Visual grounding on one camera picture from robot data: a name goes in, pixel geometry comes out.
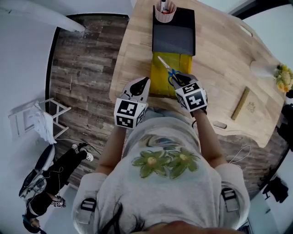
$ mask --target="person in black clothing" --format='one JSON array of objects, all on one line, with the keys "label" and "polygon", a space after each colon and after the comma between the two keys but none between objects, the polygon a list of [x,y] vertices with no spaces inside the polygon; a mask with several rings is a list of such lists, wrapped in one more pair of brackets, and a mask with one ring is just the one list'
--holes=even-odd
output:
[{"label": "person in black clothing", "polygon": [[61,202],[63,207],[66,206],[65,200],[56,195],[84,159],[93,161],[93,155],[87,152],[85,148],[73,144],[70,150],[62,155],[47,171],[43,172],[47,182],[46,188],[42,193],[28,200],[26,214],[23,215],[23,225],[29,232],[38,233],[41,231],[37,217],[46,213],[52,201]]}]

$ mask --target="scissors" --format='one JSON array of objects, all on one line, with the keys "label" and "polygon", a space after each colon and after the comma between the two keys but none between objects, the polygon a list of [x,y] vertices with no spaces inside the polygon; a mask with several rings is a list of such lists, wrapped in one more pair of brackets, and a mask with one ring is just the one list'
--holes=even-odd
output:
[{"label": "scissors", "polygon": [[168,64],[166,64],[166,62],[160,57],[158,56],[159,60],[162,62],[162,64],[165,66],[165,68],[168,70],[168,82],[171,86],[174,87],[173,83],[172,83],[172,78],[180,85],[183,85],[183,81],[181,81],[180,79],[177,78],[176,74],[180,74],[180,71],[176,71],[173,68],[171,68]]}]

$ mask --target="black pants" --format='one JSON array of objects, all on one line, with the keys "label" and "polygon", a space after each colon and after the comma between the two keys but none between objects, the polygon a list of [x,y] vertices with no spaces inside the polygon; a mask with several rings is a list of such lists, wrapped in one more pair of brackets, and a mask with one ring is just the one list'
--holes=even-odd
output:
[{"label": "black pants", "polygon": [[74,149],[68,150],[61,156],[47,171],[43,172],[46,178],[47,185],[45,191],[52,195],[57,195],[67,182],[69,176],[78,167],[82,160],[87,158],[86,151],[81,151],[76,154]]}]

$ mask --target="sneaker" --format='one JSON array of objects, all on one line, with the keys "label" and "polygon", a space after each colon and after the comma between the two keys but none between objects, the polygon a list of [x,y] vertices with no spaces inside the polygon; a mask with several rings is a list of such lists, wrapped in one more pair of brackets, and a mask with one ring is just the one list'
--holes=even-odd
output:
[{"label": "sneaker", "polygon": [[80,151],[86,151],[86,153],[87,153],[87,160],[89,160],[90,162],[92,162],[93,161],[93,155],[91,154],[91,153],[89,153],[85,148],[81,148],[80,149]]},{"label": "sneaker", "polygon": [[78,150],[78,146],[77,146],[77,144],[73,144],[71,148],[75,150],[75,153],[76,153],[76,154],[79,153],[79,150]]}]

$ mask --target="white cube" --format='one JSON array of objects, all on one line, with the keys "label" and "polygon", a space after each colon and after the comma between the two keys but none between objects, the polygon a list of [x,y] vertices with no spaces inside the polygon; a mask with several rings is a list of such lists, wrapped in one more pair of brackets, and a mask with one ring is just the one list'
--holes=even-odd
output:
[{"label": "white cube", "polygon": [[115,125],[135,128],[145,116],[148,104],[117,98],[114,110]]},{"label": "white cube", "polygon": [[207,106],[206,91],[201,88],[199,81],[176,90],[179,103],[189,112]]}]

